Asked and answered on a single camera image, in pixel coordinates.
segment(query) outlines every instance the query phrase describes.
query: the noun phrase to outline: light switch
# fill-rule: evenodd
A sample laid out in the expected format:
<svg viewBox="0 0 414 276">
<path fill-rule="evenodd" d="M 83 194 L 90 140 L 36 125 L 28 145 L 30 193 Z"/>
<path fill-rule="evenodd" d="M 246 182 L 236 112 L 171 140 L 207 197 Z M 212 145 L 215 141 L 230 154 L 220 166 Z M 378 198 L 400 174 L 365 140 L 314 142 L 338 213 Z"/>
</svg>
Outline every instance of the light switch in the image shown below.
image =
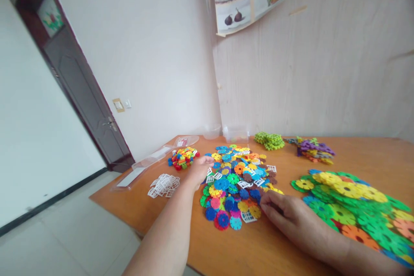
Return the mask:
<svg viewBox="0 0 414 276">
<path fill-rule="evenodd" d="M 117 112 L 124 112 L 124 106 L 121 103 L 121 100 L 119 98 L 115 98 L 112 100 L 113 104 L 115 105 L 116 111 Z"/>
<path fill-rule="evenodd" d="M 129 102 L 129 99 L 124 101 L 124 106 L 125 106 L 126 109 L 131 109 L 132 108 L 131 103 Z"/>
</svg>

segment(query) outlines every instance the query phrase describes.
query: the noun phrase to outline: tiled floor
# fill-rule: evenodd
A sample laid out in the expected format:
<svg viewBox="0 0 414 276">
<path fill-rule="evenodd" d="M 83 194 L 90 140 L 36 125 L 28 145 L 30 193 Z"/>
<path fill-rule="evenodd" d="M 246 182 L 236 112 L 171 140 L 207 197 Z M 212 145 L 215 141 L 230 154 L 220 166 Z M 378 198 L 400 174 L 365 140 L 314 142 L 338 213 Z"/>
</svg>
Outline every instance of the tiled floor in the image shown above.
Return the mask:
<svg viewBox="0 0 414 276">
<path fill-rule="evenodd" d="M 106 172 L 0 238 L 0 275 L 120 276 L 137 250 L 132 230 L 88 197 Z M 198 275 L 186 268 L 184 275 Z"/>
</svg>

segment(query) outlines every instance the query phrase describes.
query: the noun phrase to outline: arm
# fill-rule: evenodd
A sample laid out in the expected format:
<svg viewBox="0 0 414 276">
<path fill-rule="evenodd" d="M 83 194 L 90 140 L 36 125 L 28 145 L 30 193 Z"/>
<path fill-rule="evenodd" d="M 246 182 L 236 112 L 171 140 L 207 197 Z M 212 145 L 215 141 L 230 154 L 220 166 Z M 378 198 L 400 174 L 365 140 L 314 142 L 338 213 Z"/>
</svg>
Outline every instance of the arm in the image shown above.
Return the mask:
<svg viewBox="0 0 414 276">
<path fill-rule="evenodd" d="M 344 275 L 409 275 L 385 255 L 331 229 L 299 198 L 268 191 L 260 206 L 296 246 Z"/>
<path fill-rule="evenodd" d="M 182 275 L 190 245 L 194 192 L 213 164 L 211 157 L 200 157 L 194 161 L 187 177 L 142 240 L 123 276 Z"/>
</svg>

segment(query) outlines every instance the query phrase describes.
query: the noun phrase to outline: door frame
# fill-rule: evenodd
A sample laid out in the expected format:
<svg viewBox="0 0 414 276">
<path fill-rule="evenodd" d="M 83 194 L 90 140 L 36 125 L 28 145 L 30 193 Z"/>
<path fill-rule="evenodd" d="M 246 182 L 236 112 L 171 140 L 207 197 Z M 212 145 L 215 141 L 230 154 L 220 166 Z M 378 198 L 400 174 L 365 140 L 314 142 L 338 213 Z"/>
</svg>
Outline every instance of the door frame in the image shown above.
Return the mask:
<svg viewBox="0 0 414 276">
<path fill-rule="evenodd" d="M 122 134 L 121 129 L 119 128 L 118 124 L 116 123 L 116 120 L 115 120 L 115 118 L 114 118 L 114 116 L 112 114 L 112 111 L 111 111 L 111 109 L 110 109 L 110 107 L 108 105 L 108 102 L 107 102 L 107 100 L 106 100 L 106 98 L 105 98 L 105 96 L 104 96 L 104 94 L 103 94 L 103 92 L 102 92 L 102 90 L 101 90 L 98 82 L 96 81 L 96 78 L 95 78 L 95 76 L 94 76 L 94 74 L 93 74 L 93 72 L 92 72 L 92 70 L 91 70 L 91 68 L 89 66 L 88 60 L 86 59 L 86 56 L 83 53 L 83 50 L 82 50 L 81 46 L 79 45 L 79 42 L 76 39 L 75 33 L 74 33 L 74 31 L 73 31 L 73 29 L 72 29 L 72 27 L 71 27 L 71 25 L 70 25 L 70 23 L 69 23 L 69 21 L 68 21 L 68 19 L 66 17 L 65 11 L 64 11 L 64 9 L 63 9 L 60 1 L 59 0 L 54 0 L 54 2 L 55 2 L 56 6 L 58 7 L 58 9 L 60 11 L 60 14 L 61 14 L 61 17 L 62 17 L 62 21 L 63 21 L 63 23 L 65 25 L 64 27 L 66 27 L 68 29 L 69 35 L 70 35 L 71 39 L 73 40 L 73 43 L 75 45 L 76 52 L 79 53 L 79 55 L 81 57 L 81 61 L 85 64 L 85 70 L 87 71 L 87 74 L 91 78 L 91 81 L 88 81 L 88 82 L 91 82 L 93 84 L 93 85 L 90 85 L 91 88 L 92 89 L 95 89 L 97 92 L 99 92 L 99 95 L 103 98 L 102 105 L 105 106 L 105 110 L 108 111 L 108 113 L 110 114 L 110 116 L 111 116 L 111 118 L 113 120 L 113 123 L 115 123 L 115 126 L 116 126 L 118 132 L 120 133 L 121 138 L 123 139 L 123 141 L 124 141 L 124 143 L 125 143 L 125 145 L 126 145 L 126 147 L 128 149 L 128 152 L 129 153 L 127 155 L 124 155 L 123 157 L 121 157 L 119 160 L 117 160 L 116 163 L 111 163 L 105 157 L 104 152 L 102 151 L 102 149 L 100 148 L 99 144 L 97 143 L 95 137 L 92 134 L 91 129 L 88 126 L 88 124 L 85 122 L 84 118 L 82 117 L 82 114 L 79 111 L 79 109 L 77 108 L 77 106 L 75 104 L 75 101 L 72 98 L 70 92 L 68 91 L 68 89 L 66 89 L 65 85 L 60 81 L 59 75 L 58 75 L 57 71 L 54 69 L 54 67 L 53 67 L 53 65 L 52 65 L 49 57 L 47 56 L 47 54 L 44 51 L 44 47 L 38 46 L 37 43 L 36 43 L 36 45 L 38 46 L 39 52 L 41 53 L 42 57 L 44 58 L 47 66 L 49 67 L 49 70 L 50 70 L 51 74 L 54 76 L 55 81 L 58 83 L 60 89 L 63 91 L 65 97 L 69 101 L 69 104 L 74 109 L 76 115 L 78 116 L 78 118 L 80 119 L 80 121 L 83 124 L 84 128 L 86 129 L 88 135 L 91 137 L 91 139 L 92 139 L 95 147 L 97 148 L 98 152 L 102 156 L 102 159 L 104 160 L 107 168 L 109 170 L 113 170 L 113 171 L 117 171 L 117 172 L 124 172 L 127 169 L 129 169 L 131 167 L 131 165 L 135 162 L 135 160 L 134 160 L 134 158 L 132 156 L 131 150 L 129 149 L 129 146 L 128 146 L 128 144 L 125 141 L 125 138 L 124 138 L 124 136 Z"/>
</svg>

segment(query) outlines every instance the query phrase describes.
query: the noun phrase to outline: door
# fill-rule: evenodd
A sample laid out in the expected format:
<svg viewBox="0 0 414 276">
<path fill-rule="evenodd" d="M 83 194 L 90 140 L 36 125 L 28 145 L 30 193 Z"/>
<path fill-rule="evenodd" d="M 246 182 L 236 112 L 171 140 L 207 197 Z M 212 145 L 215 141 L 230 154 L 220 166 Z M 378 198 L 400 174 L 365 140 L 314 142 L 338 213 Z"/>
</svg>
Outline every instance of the door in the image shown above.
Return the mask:
<svg viewBox="0 0 414 276">
<path fill-rule="evenodd" d="M 127 170 L 134 163 L 131 153 L 66 25 L 48 41 L 44 51 L 110 168 L 121 172 Z"/>
</svg>

